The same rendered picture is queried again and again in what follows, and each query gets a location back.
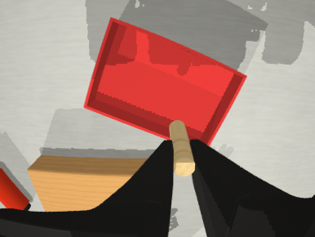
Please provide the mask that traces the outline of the red open tray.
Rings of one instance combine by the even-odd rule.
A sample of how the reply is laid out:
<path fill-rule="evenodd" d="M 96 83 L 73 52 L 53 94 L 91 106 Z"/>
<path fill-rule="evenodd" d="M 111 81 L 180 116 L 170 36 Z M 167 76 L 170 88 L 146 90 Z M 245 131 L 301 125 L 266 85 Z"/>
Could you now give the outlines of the red open tray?
<path fill-rule="evenodd" d="M 167 140 L 170 124 L 180 120 L 189 142 L 210 146 L 246 77 L 111 17 L 83 108 Z"/>

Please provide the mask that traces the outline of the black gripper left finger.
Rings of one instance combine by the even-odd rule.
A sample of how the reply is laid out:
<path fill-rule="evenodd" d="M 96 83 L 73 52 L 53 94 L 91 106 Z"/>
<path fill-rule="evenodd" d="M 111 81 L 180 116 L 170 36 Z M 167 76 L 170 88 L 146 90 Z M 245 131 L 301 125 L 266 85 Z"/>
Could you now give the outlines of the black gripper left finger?
<path fill-rule="evenodd" d="M 172 140 L 99 206 L 34 212 L 0 208 L 0 237 L 168 237 L 174 181 Z"/>

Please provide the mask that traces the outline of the light wooden board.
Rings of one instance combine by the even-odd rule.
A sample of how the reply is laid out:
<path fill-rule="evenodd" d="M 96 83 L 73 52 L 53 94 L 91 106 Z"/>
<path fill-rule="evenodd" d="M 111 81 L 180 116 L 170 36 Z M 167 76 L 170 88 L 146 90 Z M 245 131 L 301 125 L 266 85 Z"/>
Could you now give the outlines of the light wooden board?
<path fill-rule="evenodd" d="M 146 160 L 40 155 L 27 171 L 45 212 L 81 211 L 103 203 Z"/>

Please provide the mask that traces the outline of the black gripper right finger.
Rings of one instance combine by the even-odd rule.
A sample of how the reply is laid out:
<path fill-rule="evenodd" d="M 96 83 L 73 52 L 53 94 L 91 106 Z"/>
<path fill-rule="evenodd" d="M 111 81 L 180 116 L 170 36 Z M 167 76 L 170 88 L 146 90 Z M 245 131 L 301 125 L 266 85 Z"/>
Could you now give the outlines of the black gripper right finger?
<path fill-rule="evenodd" d="M 198 139 L 190 147 L 207 237 L 315 237 L 315 197 L 290 195 Z"/>

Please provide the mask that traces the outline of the red screwdriver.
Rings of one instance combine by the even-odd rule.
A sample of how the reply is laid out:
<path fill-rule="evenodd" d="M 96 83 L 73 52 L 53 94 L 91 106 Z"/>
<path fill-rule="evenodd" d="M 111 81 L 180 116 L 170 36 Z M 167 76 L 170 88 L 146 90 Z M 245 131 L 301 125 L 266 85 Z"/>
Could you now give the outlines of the red screwdriver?
<path fill-rule="evenodd" d="M 0 201 L 6 208 L 28 211 L 31 207 L 29 200 L 0 168 Z"/>

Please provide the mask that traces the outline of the tan wooden dowel pin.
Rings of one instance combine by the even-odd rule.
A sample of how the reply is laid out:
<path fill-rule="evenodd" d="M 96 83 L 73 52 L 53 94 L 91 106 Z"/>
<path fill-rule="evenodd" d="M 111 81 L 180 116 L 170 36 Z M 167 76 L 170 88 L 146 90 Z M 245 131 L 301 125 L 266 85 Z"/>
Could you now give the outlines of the tan wooden dowel pin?
<path fill-rule="evenodd" d="M 182 121 L 175 120 L 170 124 L 169 129 L 174 149 L 174 173 L 186 177 L 195 169 L 186 127 Z"/>

